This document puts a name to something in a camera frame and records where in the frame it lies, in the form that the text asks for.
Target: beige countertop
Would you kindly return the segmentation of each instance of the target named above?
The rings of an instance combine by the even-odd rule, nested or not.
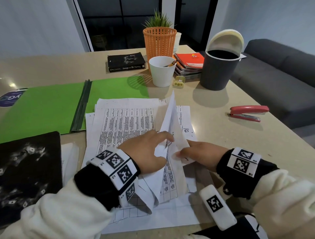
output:
[[[184,88],[155,87],[149,70],[109,73],[107,56],[134,52],[146,54],[145,49],[128,49],[90,52],[77,55],[32,56],[0,61],[0,96],[8,91],[42,85],[83,82],[132,75],[143,75],[151,98],[163,99],[175,91],[177,105],[189,105],[191,121],[199,141],[215,143],[227,148],[236,146],[255,151],[265,160],[287,169],[293,176],[315,181],[315,150],[270,113],[260,115],[261,122],[253,122],[227,116],[232,106],[258,105],[233,82],[221,91],[204,89],[198,80],[188,80]],[[193,50],[181,45],[179,53]],[[9,108],[0,108],[0,118]],[[62,143],[76,142],[80,147],[82,162],[86,138],[85,132],[61,136]],[[191,225],[173,228],[144,230],[103,235],[101,238],[173,238],[193,233],[207,225]]]

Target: trash bin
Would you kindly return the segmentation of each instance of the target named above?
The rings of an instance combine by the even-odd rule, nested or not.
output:
[[[242,35],[233,29],[214,35],[206,48],[200,83],[209,90],[226,87],[244,48]]]

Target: white sleeve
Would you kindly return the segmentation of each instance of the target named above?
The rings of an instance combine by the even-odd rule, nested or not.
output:
[[[259,180],[251,203],[269,238],[315,238],[315,185],[278,169]]]
[[[99,238],[109,212],[94,197],[82,194],[73,178],[57,194],[46,194],[21,212],[21,219],[5,229],[3,238]]]

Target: bin lid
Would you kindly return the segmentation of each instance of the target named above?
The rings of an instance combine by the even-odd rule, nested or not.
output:
[[[244,39],[236,30],[226,29],[218,32],[211,38],[206,52],[210,50],[226,50],[238,56],[243,52]]]

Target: white paper cup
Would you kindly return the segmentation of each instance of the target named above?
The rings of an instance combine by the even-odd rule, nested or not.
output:
[[[173,53],[177,52],[181,33],[176,33]]]
[[[171,67],[164,67],[175,61],[169,56],[156,56],[149,60],[153,84],[157,87],[168,87],[173,80],[176,64]]]

